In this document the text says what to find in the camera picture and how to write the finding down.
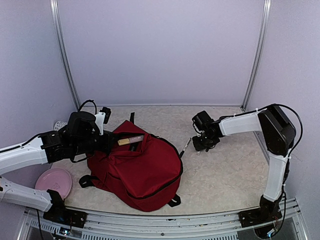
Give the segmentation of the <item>pale pink tube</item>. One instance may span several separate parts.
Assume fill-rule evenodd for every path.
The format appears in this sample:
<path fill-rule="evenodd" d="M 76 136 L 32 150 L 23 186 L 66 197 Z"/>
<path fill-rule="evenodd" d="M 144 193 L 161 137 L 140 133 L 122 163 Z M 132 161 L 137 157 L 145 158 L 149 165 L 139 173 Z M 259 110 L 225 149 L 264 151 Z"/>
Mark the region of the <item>pale pink tube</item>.
<path fill-rule="evenodd" d="M 144 139 L 143 135 L 138 135 L 138 136 L 132 136 L 132 137 L 128 137 L 128 138 L 119 139 L 117 141 L 117 143 L 119 146 L 124 146 L 124 145 L 129 145 L 129 144 L 141 142 L 141 141 L 143 141 L 143 139 Z"/>

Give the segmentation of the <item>white pen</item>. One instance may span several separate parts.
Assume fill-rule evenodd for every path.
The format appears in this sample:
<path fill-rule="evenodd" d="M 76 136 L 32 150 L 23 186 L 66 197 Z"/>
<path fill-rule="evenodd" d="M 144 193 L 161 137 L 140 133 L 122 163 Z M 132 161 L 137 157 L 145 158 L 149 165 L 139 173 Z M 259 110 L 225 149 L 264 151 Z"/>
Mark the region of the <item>white pen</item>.
<path fill-rule="evenodd" d="M 191 140 L 192 140 L 191 137 L 187 140 L 186 144 L 184 145 L 182 151 L 181 151 L 180 154 L 179 154 L 179 157 L 180 157 L 180 158 L 182 158 L 182 156 L 184 155 L 184 153 L 185 153 L 185 151 L 187 150 L 187 148 L 188 148 Z"/>

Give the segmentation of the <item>red backpack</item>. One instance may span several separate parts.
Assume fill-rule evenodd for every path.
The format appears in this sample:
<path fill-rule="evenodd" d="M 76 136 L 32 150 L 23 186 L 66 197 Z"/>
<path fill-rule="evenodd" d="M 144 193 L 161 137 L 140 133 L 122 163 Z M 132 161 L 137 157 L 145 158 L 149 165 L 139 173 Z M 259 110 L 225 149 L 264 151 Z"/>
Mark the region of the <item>red backpack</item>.
<path fill-rule="evenodd" d="M 183 174 L 180 152 L 166 139 L 134 124 L 135 114 L 113 133 L 120 139 L 141 136 L 143 141 L 119 146 L 109 154 L 96 151 L 87 160 L 91 173 L 79 179 L 82 188 L 96 187 L 115 194 L 133 209 L 153 212 L 165 205 L 181 204 L 177 191 Z"/>

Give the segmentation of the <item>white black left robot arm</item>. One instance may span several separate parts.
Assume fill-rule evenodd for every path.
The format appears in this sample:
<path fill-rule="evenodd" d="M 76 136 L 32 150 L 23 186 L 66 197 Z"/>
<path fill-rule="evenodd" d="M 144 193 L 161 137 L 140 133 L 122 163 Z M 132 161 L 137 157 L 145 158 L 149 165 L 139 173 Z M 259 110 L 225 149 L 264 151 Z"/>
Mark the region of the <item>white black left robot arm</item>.
<path fill-rule="evenodd" d="M 114 143 L 111 132 L 104 130 L 111 110 L 104 107 L 96 114 L 73 112 L 67 125 L 59 130 L 39 133 L 24 143 L 0 150 L 0 173 L 6 174 L 21 168 L 52 164 L 69 159 L 75 162 L 79 155 L 93 156 L 96 151 L 109 153 Z M 50 212 L 63 223 L 70 218 L 60 194 L 55 190 L 36 190 L 0 178 L 0 200 L 42 212 Z"/>

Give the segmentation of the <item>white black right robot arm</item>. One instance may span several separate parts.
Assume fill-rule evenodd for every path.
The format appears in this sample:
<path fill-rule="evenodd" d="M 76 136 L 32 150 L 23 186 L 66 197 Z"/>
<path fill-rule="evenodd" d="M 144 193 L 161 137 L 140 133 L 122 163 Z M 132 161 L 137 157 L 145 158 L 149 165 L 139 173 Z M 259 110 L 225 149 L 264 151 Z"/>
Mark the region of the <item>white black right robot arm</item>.
<path fill-rule="evenodd" d="M 192 118 L 192 126 L 197 135 L 192 137 L 192 143 L 197 152 L 213 149 L 221 138 L 242 134 L 260 133 L 264 148 L 268 154 L 268 176 L 261 197 L 264 203 L 256 210 L 256 218 L 266 222 L 275 212 L 272 203 L 280 200 L 284 194 L 284 186 L 289 174 L 289 161 L 297 130 L 284 112 L 285 105 L 273 103 L 249 112 L 233 115 L 223 115 L 214 120 L 203 110 Z"/>

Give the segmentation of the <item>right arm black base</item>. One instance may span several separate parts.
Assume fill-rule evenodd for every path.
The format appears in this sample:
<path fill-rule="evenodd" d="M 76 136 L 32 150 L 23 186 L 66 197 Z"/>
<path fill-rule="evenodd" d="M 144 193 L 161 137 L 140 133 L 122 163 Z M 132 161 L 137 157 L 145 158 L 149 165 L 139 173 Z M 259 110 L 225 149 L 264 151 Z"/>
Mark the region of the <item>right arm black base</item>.
<path fill-rule="evenodd" d="M 238 213 L 241 227 L 251 227 L 282 218 L 282 213 L 279 207 L 281 199 L 282 195 L 275 201 L 270 201 L 262 195 L 260 197 L 258 208 L 243 210 Z"/>

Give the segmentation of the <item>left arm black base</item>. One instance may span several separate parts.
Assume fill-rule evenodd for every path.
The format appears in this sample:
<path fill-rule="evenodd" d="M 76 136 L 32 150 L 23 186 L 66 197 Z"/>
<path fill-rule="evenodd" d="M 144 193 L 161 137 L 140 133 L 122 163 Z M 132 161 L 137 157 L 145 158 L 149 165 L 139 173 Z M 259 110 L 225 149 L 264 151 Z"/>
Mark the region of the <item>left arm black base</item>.
<path fill-rule="evenodd" d="M 51 197 L 52 206 L 43 213 L 45 220 L 70 227 L 84 228 L 88 215 L 86 212 L 66 208 L 64 200 L 57 191 L 48 189 L 46 192 Z"/>

